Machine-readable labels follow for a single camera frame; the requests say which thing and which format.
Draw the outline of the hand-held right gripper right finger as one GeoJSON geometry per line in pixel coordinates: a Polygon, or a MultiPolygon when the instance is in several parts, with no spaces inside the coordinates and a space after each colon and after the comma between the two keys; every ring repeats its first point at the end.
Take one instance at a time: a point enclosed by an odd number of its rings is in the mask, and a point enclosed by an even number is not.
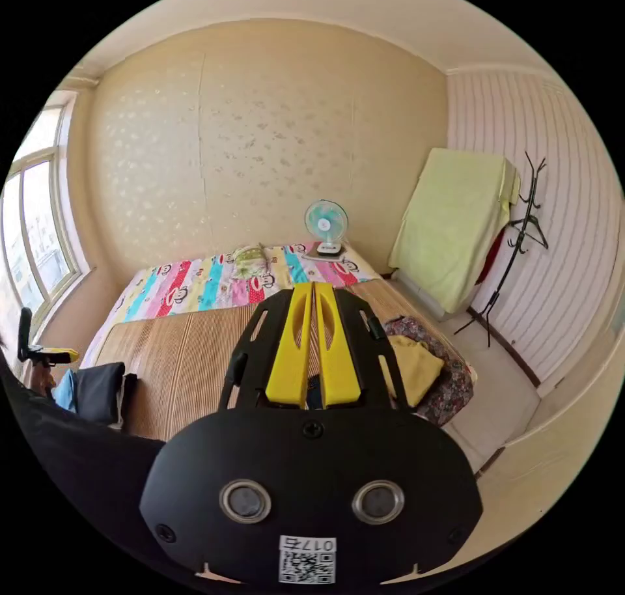
{"type": "Polygon", "coordinates": [[[359,400],[361,389],[335,289],[329,283],[314,283],[314,300],[322,405],[325,408],[351,406],[359,400]]]}

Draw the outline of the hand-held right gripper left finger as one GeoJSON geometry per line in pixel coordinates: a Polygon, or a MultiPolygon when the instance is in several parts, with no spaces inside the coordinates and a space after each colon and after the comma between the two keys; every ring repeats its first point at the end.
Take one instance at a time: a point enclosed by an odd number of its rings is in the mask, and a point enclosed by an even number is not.
{"type": "Polygon", "coordinates": [[[278,341],[265,395],[277,406],[304,406],[311,340],[313,284],[296,284],[278,341]]]}

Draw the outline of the person's left hand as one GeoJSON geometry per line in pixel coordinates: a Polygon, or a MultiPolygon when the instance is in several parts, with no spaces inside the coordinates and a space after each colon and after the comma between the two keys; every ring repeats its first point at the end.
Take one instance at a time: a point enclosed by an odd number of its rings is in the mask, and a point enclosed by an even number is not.
{"type": "Polygon", "coordinates": [[[51,373],[51,368],[42,363],[32,363],[29,388],[38,396],[51,398],[51,392],[55,388],[56,383],[51,373]]]}

